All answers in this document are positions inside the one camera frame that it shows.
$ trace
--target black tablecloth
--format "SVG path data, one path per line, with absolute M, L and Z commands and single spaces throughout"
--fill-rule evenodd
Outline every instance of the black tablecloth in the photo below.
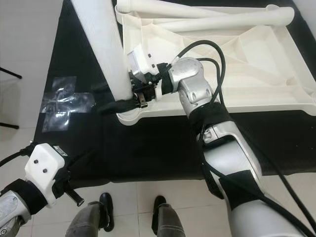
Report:
M 316 78 L 316 42 L 291 0 L 174 0 L 187 5 L 264 7 L 292 6 L 295 18 L 288 29 Z M 90 92 L 104 81 L 70 0 L 64 0 L 48 70 L 45 92 L 54 77 L 77 76 L 75 92 Z M 98 102 L 113 101 L 111 93 Z M 101 117 L 94 111 L 71 114 L 69 129 L 42 132 L 45 114 L 39 114 L 34 140 L 59 145 L 71 157 L 87 154 L 72 171 L 79 186 L 113 182 L 200 179 L 200 162 L 185 116 L 143 118 L 136 125 L 122 125 L 116 115 Z M 232 114 L 252 134 L 267 156 L 284 174 L 316 171 L 316 118 L 302 111 Z M 274 171 L 257 153 L 265 175 Z

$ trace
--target white pipe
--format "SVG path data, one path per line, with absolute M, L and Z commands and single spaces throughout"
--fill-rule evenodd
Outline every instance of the white pipe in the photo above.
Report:
M 219 17 L 189 19 L 157 24 L 172 32 L 227 29 L 256 25 L 286 26 L 294 18 L 291 7 L 280 7 L 275 10 L 232 14 Z
M 72 0 L 72 3 L 114 99 L 132 98 L 132 85 L 112 1 Z
M 122 13 L 137 11 L 174 18 L 201 18 L 226 15 L 226 13 L 159 0 L 118 0 L 117 8 Z

